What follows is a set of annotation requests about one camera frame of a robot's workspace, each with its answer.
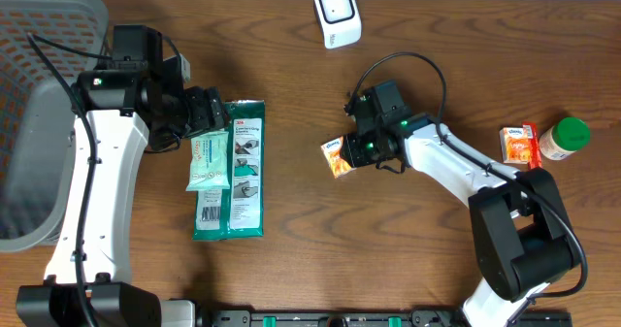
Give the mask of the orange Kleenex tissue box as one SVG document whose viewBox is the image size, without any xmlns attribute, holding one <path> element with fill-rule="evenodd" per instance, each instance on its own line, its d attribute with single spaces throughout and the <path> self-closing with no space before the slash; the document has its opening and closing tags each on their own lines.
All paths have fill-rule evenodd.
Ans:
<svg viewBox="0 0 621 327">
<path fill-rule="evenodd" d="M 335 138 L 323 144 L 321 150 L 335 179 L 354 170 L 354 167 L 341 156 L 343 137 Z"/>
</svg>

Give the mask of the light teal wipes pack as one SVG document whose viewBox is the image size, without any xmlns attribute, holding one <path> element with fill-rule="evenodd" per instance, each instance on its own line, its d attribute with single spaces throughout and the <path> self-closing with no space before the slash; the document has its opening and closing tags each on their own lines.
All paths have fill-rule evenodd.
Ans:
<svg viewBox="0 0 621 327">
<path fill-rule="evenodd" d="M 217 130 L 191 139 L 192 160 L 186 191 L 226 189 L 230 186 L 227 166 L 228 137 L 227 131 Z"/>
</svg>

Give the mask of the green 3M gloves pack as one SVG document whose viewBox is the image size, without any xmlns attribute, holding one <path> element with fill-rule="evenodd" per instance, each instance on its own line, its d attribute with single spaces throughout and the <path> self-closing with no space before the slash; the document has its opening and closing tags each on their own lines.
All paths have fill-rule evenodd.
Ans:
<svg viewBox="0 0 621 327">
<path fill-rule="evenodd" d="M 195 241 L 261 237 L 263 231 L 263 152 L 265 103 L 228 102 L 226 189 L 192 191 L 196 194 Z"/>
</svg>

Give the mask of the narrow orange tissue box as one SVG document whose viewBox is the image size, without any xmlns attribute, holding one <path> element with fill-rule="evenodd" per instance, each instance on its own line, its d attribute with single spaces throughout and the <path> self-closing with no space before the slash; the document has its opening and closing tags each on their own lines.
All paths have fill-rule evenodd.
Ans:
<svg viewBox="0 0 621 327">
<path fill-rule="evenodd" d="M 499 136 L 505 163 L 527 164 L 530 161 L 530 141 L 524 128 L 505 127 Z"/>
</svg>

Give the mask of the red sachet stick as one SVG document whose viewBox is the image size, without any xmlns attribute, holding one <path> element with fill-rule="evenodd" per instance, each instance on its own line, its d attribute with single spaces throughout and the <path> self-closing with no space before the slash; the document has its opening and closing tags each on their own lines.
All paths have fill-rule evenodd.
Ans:
<svg viewBox="0 0 621 327">
<path fill-rule="evenodd" d="M 528 161 L 528 167 L 530 170 L 535 168 L 541 168 L 541 155 L 539 150 L 538 130 L 536 125 L 531 121 L 523 121 L 522 127 L 527 135 L 527 139 L 530 144 L 530 158 Z"/>
</svg>

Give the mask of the green lid Knorr jar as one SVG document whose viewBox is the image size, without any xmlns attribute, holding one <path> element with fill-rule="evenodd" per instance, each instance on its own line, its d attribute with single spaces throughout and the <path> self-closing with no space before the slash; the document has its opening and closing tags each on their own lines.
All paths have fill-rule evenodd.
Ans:
<svg viewBox="0 0 621 327">
<path fill-rule="evenodd" d="M 563 160 L 590 143 L 588 125 L 576 117 L 566 117 L 539 138 L 540 153 L 550 160 Z"/>
</svg>

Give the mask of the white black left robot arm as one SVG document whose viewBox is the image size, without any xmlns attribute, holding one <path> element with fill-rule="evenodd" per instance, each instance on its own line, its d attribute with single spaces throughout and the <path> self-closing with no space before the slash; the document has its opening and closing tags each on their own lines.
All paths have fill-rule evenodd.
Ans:
<svg viewBox="0 0 621 327">
<path fill-rule="evenodd" d="M 73 174 L 60 237 L 43 282 L 23 285 L 16 314 L 27 326 L 207 326 L 188 299 L 163 300 L 132 284 L 130 223 L 141 159 L 183 140 L 222 132 L 218 91 L 186 87 L 170 38 L 144 25 L 114 28 L 112 50 L 64 83 L 76 120 Z"/>
</svg>

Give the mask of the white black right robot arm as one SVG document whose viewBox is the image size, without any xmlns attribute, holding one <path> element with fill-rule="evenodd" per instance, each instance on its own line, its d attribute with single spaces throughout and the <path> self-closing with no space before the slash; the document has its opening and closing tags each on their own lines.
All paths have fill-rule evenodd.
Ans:
<svg viewBox="0 0 621 327">
<path fill-rule="evenodd" d="M 536 300 L 575 267 L 584 267 L 559 189 L 542 168 L 521 172 L 499 164 L 454 137 L 429 114 L 415 114 L 397 85 L 384 82 L 345 105 L 356 130 L 337 155 L 351 168 L 383 169 L 398 159 L 447 189 L 470 211 L 482 280 L 455 312 L 438 312 L 452 326 L 568 326 L 567 317 L 532 314 Z"/>
</svg>

